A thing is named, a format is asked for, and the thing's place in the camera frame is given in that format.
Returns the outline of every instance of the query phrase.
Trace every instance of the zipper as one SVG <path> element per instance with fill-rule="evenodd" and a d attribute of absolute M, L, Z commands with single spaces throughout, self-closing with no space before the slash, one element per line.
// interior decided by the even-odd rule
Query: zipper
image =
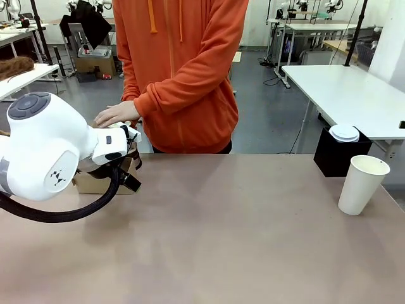
<path fill-rule="evenodd" d="M 165 6 L 165 20 L 166 20 L 166 27 L 167 27 L 168 40 L 169 40 L 170 78 L 173 78 L 175 75 L 175 63 L 174 63 L 174 57 L 173 57 L 173 37 L 171 35 L 168 0 L 164 0 L 163 3 Z M 178 119 L 177 119 L 177 131 L 178 131 L 178 137 L 180 139 L 180 143 L 182 144 L 182 147 L 183 147 L 183 152 L 185 152 L 182 126 L 180 125 L 180 122 Z"/>

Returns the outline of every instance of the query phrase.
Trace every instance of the brown fur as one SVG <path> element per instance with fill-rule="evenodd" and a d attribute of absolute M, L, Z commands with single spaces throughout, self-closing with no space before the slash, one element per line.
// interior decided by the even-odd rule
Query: brown fur
<path fill-rule="evenodd" d="M 34 61 L 28 57 L 16 57 L 0 61 L 0 80 L 4 80 L 19 74 L 32 71 Z"/>

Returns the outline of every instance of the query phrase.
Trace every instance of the black cloth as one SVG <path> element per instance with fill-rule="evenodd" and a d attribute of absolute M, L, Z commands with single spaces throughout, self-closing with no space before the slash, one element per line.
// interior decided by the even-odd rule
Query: black cloth
<path fill-rule="evenodd" d="M 156 149 L 154 146 L 152 146 L 153 153 L 156 154 L 164 154 L 165 152 L 160 151 L 159 149 Z M 230 151 L 232 150 L 232 141 L 230 141 L 225 148 L 223 148 L 221 151 L 215 154 L 229 154 Z"/>
<path fill-rule="evenodd" d="M 69 23 L 81 23 L 84 34 L 93 49 L 103 42 L 108 33 L 113 29 L 111 25 L 96 12 L 96 8 L 86 1 L 80 0 L 77 8 L 72 11 L 70 16 L 62 17 L 60 23 L 63 35 L 68 38 L 72 35 L 69 29 Z"/>

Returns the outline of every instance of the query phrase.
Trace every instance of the orange jacket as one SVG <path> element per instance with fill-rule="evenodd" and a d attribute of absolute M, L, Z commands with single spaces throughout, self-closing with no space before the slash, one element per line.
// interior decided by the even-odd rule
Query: orange jacket
<path fill-rule="evenodd" d="M 248 0 L 114 0 L 122 101 L 133 100 L 152 145 L 216 153 L 238 121 L 227 77 Z"/>

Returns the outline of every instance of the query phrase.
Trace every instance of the black pants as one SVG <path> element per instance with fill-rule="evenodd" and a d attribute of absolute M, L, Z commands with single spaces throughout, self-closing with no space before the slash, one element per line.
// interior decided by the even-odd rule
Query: black pants
<path fill-rule="evenodd" d="M 154 146 L 152 146 L 152 149 L 153 149 L 153 153 L 156 153 L 156 154 L 165 153 L 165 152 L 160 151 L 159 149 L 156 149 Z M 229 154 L 230 150 L 232 150 L 232 141 L 230 141 L 225 148 L 223 148 L 221 151 L 219 151 L 218 153 L 215 153 L 215 154 Z"/>

